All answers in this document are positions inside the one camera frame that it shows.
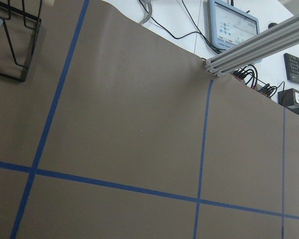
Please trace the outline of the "right teach pendant tablet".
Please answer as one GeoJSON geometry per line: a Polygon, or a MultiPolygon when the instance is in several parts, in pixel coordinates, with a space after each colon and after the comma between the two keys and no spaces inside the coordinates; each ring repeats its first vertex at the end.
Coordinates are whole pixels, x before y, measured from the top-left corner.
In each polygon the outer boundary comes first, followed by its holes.
{"type": "Polygon", "coordinates": [[[258,19],[222,0],[209,0],[210,43],[223,52],[260,33],[258,19]]]}

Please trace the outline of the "black power adapter box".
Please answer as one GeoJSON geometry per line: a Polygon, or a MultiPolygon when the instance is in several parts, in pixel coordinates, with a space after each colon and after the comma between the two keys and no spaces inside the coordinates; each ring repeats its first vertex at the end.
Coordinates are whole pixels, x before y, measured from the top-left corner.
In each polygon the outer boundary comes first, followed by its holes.
{"type": "Polygon", "coordinates": [[[296,89],[288,89],[278,92],[278,103],[299,115],[299,91],[296,89]]]}

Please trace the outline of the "black keyboard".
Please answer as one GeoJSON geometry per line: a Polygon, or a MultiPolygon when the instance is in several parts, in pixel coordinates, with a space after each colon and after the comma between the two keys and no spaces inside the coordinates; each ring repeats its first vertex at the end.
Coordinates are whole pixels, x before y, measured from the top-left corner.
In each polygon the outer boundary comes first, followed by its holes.
{"type": "Polygon", "coordinates": [[[299,57],[285,53],[284,62],[287,80],[290,82],[299,83],[299,57]]]}

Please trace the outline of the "aluminium frame post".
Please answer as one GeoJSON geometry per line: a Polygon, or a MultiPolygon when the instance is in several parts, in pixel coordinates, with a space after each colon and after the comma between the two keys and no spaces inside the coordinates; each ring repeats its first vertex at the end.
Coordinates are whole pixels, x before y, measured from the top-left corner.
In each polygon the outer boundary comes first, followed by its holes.
{"type": "Polygon", "coordinates": [[[205,70],[221,77],[299,44],[299,14],[205,61],[205,70]]]}

